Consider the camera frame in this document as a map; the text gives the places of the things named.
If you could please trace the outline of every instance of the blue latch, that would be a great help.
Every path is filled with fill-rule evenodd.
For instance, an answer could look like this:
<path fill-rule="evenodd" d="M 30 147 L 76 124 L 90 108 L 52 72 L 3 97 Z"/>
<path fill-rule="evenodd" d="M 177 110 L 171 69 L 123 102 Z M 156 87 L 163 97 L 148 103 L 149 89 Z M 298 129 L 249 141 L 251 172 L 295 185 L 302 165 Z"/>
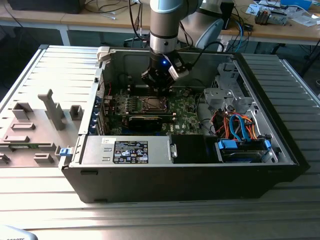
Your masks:
<path fill-rule="evenodd" d="M 69 157 L 72 156 L 72 147 L 61 148 L 59 155 L 61 157 Z"/>
<path fill-rule="evenodd" d="M 220 140 L 218 142 L 218 147 L 219 149 L 237 149 L 238 148 L 235 140 L 227 140 L 227 139 Z"/>
<path fill-rule="evenodd" d="M 266 146 L 267 149 L 271 148 L 271 143 L 269 140 L 264 140 L 264 145 Z"/>

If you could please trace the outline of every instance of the workbench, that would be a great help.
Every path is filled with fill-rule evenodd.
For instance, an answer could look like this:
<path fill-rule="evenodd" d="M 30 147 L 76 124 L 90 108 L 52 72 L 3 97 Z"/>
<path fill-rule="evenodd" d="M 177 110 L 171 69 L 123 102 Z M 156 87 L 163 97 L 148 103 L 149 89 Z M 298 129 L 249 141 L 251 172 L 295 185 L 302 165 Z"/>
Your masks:
<path fill-rule="evenodd" d="M 25 91 L 39 91 L 37 80 L 40 88 L 58 88 L 56 84 L 64 77 L 60 73 L 84 74 L 89 71 L 86 64 L 95 61 L 96 51 L 95 47 L 77 46 L 39 49 L 0 103 L 0 137 L 13 118 L 4 111 L 6 105 L 26 100 L 21 98 Z M 51 77 L 36 77 L 48 72 Z M 88 79 L 70 80 L 74 84 L 63 81 L 61 94 L 75 97 L 83 88 L 82 94 L 88 95 L 94 71 L 86 76 Z M 77 104 L 85 108 L 87 99 L 84 96 Z M 70 107 L 66 97 L 56 100 L 63 103 L 63 109 Z M 259 199 L 94 204 L 81 202 L 57 167 L 0 168 L 0 225 L 26 229 L 39 240 L 319 239 L 320 161 L 316 151 L 310 154 L 309 165 L 295 181 L 280 183 Z"/>
<path fill-rule="evenodd" d="M 98 0 L 99 5 L 102 6 L 106 0 Z M 112 20 L 99 13 L 92 13 L 87 10 L 82 10 L 80 14 L 66 14 L 60 12 L 40 12 L 40 11 L 16 11 L 12 10 L 6 0 L 0 0 L 0 25 L 2 26 L 16 26 L 18 23 L 7 13 L 3 6 L 26 28 L 43 28 L 59 30 L 62 42 L 65 46 L 70 46 L 68 31 L 93 31 L 93 32 L 112 32 L 112 33 L 133 33 L 130 23 L 128 8 L 116 11 L 116 20 Z M 253 25 L 252 35 L 250 41 L 254 42 L 268 42 L 268 43 L 283 43 L 283 44 L 300 44 L 300 45 L 316 45 L 320 39 L 319 26 L 314 25 L 306 27 L 302 24 L 294 22 L 289 19 L 286 26 L 281 25 L 257 25 L 255 24 L 255 17 L 253 15 L 245 14 L 248 5 L 252 4 L 252 0 L 235 0 L 235 4 L 240 16 L 246 23 Z M 116 6 L 105 7 L 104 10 L 113 10 L 118 7 L 125 6 L 125 2 L 121 2 Z M 96 11 L 95 2 L 88 6 Z M 319 7 L 312 7 L 311 11 L 320 12 Z M 133 17 L 137 16 L 138 6 L 132 7 Z M 149 33 L 150 29 L 150 7 L 143 7 L 142 16 L 143 34 Z M 223 44 L 226 44 L 238 35 L 239 31 L 236 25 L 231 23 L 228 30 L 223 30 L 219 39 Z"/>

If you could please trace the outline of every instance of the robotic arm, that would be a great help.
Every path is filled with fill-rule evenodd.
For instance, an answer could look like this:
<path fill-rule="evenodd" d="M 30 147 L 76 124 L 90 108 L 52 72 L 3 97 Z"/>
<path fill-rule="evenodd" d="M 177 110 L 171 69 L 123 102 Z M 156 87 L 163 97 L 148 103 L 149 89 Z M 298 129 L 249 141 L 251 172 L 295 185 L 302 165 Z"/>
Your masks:
<path fill-rule="evenodd" d="M 189 41 L 200 49 L 217 39 L 224 24 L 221 0 L 137 1 L 151 7 L 149 67 L 141 77 L 161 95 L 192 69 L 176 51 L 178 39 L 185 42 L 187 32 Z"/>

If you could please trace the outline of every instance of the wooden table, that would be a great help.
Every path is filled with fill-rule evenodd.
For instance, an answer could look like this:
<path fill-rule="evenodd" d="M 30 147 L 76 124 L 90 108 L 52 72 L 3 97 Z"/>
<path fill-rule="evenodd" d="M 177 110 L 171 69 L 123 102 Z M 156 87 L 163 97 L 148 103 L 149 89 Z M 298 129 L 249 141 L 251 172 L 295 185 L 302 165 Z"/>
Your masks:
<path fill-rule="evenodd" d="M 32 28 L 57 29 L 60 31 L 63 44 L 70 45 L 68 31 L 94 31 L 94 32 L 114 32 L 114 33 L 133 33 L 130 23 L 128 8 L 116 11 L 116 20 L 112 20 L 99 13 L 89 12 L 84 9 L 80 14 L 66 14 L 58 12 L 40 12 L 40 11 L 15 11 L 12 10 L 6 0 L 0 0 L 0 25 L 19 26 L 14 19 L 7 13 L 3 6 L 5 2 L 9 12 L 24 26 Z M 115 0 L 108 0 L 109 3 L 116 3 Z M 252 4 L 252 0 L 235 0 L 240 16 L 246 23 L 253 25 L 250 41 L 270 42 L 284 44 L 303 44 L 315 45 L 320 39 L 320 26 L 315 25 L 306 27 L 302 24 L 289 19 L 286 26 L 281 25 L 258 25 L 255 24 L 253 15 L 245 14 L 247 6 Z M 98 0 L 99 6 L 106 4 L 106 0 Z M 121 2 L 115 6 L 103 8 L 104 11 L 110 11 L 119 7 L 126 6 Z M 92 11 L 96 11 L 96 2 L 87 6 Z M 313 12 L 320 12 L 320 7 L 311 8 Z M 132 6 L 133 17 L 138 13 L 138 6 Z M 142 16 L 143 33 L 148 33 L 150 29 L 150 7 L 143 6 Z M 237 36 L 239 31 L 235 24 L 231 24 L 230 29 L 223 30 L 219 36 L 222 42 L 227 43 Z"/>

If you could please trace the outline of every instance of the table leg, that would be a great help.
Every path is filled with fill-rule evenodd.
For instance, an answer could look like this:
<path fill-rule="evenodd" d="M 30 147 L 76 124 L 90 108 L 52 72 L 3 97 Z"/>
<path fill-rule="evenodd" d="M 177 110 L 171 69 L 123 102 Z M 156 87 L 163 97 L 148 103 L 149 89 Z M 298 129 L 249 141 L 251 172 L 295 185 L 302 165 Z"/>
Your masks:
<path fill-rule="evenodd" d="M 60 31 L 63 45 L 70 46 L 70 40 L 68 36 L 68 27 L 66 25 L 61 25 L 58 30 Z"/>

